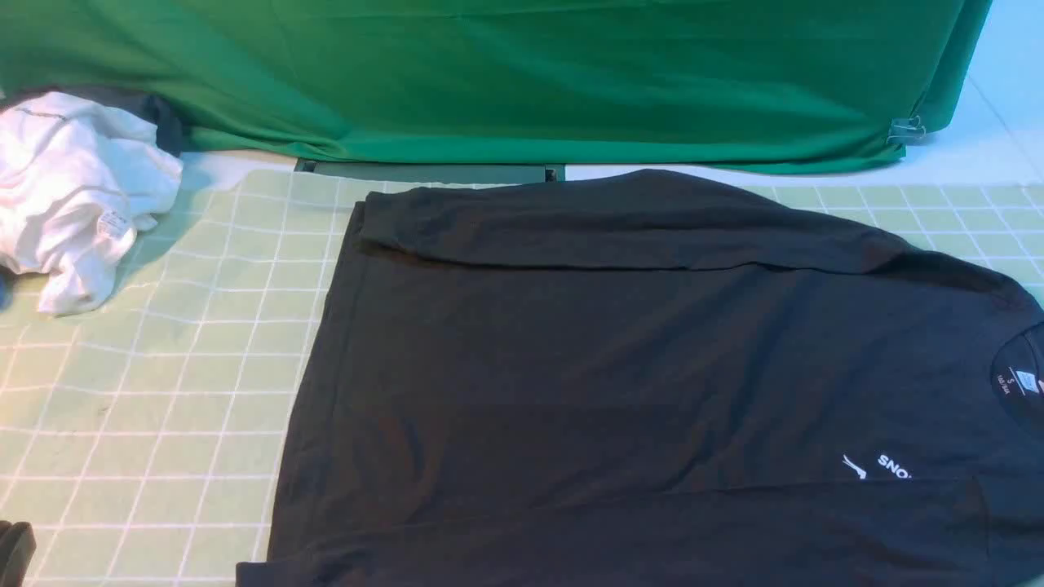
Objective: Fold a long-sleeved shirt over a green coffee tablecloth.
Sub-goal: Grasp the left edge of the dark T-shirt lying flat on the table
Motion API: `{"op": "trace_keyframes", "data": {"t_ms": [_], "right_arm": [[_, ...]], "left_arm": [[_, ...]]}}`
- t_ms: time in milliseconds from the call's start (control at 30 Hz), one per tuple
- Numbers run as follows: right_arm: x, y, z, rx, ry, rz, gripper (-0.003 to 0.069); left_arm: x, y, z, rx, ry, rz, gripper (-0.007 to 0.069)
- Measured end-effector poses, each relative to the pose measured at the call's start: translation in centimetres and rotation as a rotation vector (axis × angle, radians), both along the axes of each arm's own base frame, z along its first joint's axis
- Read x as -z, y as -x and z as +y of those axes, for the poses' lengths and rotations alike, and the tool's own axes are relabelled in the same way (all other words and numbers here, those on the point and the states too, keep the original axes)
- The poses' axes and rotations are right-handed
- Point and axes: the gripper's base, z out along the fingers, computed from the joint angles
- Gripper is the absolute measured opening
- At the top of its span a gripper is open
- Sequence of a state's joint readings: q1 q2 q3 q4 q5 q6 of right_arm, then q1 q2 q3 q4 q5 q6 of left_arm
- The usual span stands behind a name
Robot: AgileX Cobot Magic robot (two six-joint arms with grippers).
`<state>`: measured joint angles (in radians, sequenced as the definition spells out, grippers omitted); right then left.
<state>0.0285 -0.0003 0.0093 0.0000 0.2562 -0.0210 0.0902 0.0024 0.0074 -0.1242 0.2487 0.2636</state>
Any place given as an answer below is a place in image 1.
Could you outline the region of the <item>black robot arm left side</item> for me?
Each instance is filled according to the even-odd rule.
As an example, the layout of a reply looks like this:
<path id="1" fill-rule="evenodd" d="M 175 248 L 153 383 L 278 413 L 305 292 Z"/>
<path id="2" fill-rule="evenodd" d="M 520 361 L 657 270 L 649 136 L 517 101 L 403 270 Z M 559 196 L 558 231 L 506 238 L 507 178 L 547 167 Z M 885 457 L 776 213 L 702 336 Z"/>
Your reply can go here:
<path id="1" fill-rule="evenodd" d="M 30 523 L 1 520 L 1 587 L 20 587 L 37 548 Z"/>

